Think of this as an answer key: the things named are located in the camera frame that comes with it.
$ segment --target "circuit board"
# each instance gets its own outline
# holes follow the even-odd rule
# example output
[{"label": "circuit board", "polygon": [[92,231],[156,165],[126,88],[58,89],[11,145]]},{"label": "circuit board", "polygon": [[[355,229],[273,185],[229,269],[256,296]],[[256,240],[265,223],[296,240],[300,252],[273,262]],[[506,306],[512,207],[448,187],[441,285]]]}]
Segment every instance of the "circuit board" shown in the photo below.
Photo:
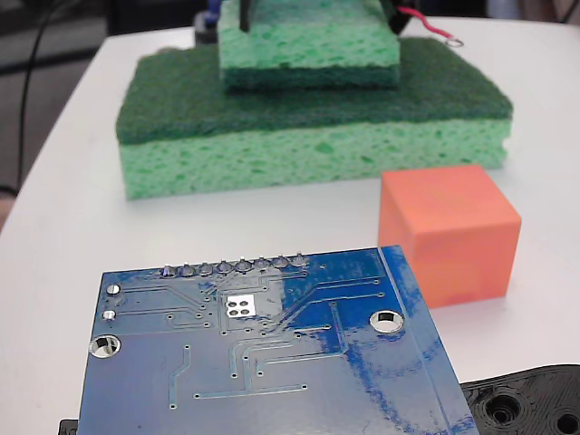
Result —
[{"label": "circuit board", "polygon": [[385,247],[104,274],[78,433],[478,431]]}]

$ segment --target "orange cube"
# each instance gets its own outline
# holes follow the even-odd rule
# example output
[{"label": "orange cube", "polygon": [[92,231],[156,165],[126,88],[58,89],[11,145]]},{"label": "orange cube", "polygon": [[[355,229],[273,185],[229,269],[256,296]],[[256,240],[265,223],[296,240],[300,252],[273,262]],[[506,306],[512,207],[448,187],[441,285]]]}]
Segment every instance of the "orange cube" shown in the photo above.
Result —
[{"label": "orange cube", "polygon": [[379,246],[401,245],[430,308],[505,295],[520,227],[479,166],[382,175]]}]

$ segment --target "green sponge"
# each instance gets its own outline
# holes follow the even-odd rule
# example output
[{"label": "green sponge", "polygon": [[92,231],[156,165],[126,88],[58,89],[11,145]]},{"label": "green sponge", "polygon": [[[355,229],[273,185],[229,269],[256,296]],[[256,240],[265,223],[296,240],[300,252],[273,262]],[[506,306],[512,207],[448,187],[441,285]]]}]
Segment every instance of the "green sponge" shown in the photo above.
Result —
[{"label": "green sponge", "polygon": [[375,177],[505,157],[512,106],[443,44],[401,41],[397,90],[223,92],[215,46],[140,61],[117,122],[128,198]]},{"label": "green sponge", "polygon": [[378,0],[260,0],[249,33],[239,4],[219,20],[219,59],[228,88],[392,87],[399,41]]}]

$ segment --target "black cable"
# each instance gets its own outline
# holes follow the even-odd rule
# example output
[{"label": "black cable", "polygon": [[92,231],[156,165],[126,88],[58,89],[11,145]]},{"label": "black cable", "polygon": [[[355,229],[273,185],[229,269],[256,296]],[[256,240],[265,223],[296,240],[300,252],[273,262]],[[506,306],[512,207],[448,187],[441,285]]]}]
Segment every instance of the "black cable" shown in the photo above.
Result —
[{"label": "black cable", "polygon": [[576,10],[576,8],[578,7],[578,5],[580,4],[580,0],[575,0],[572,5],[570,6],[570,8],[568,9],[568,12],[566,12],[564,14],[564,16],[562,17],[562,19],[560,20],[560,23],[565,24],[568,21],[570,21],[570,18],[572,18],[572,14],[574,13],[574,11]]},{"label": "black cable", "polygon": [[67,3],[66,1],[57,2],[56,0],[50,0],[46,8],[46,13],[44,14],[43,20],[38,27],[38,32],[36,33],[36,39],[34,40],[33,50],[28,58],[28,65],[26,66],[26,73],[24,75],[24,87],[22,90],[22,98],[20,100],[20,117],[18,120],[18,172],[16,175],[16,186],[18,188],[22,187],[22,182],[24,178],[24,133],[26,129],[26,103],[28,100],[28,88],[30,86],[30,77],[33,73],[34,62],[36,60],[36,54],[38,53],[38,48],[40,42],[43,39],[44,30],[46,26],[50,23],[51,16],[59,7]]}]

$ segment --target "white table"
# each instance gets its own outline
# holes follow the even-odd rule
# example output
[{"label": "white table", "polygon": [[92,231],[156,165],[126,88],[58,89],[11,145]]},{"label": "white table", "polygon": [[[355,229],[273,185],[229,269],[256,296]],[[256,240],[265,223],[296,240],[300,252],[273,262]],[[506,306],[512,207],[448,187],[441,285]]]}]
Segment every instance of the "white table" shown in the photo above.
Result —
[{"label": "white table", "polygon": [[[507,297],[434,311],[449,357],[461,382],[580,363],[580,28],[432,22],[515,103],[491,176],[524,221]],[[427,33],[413,22],[406,34]],[[56,433],[78,416],[103,271],[376,244],[378,179],[125,200],[114,124],[136,62],[191,39],[107,40],[16,201],[0,236],[3,433]]]}]

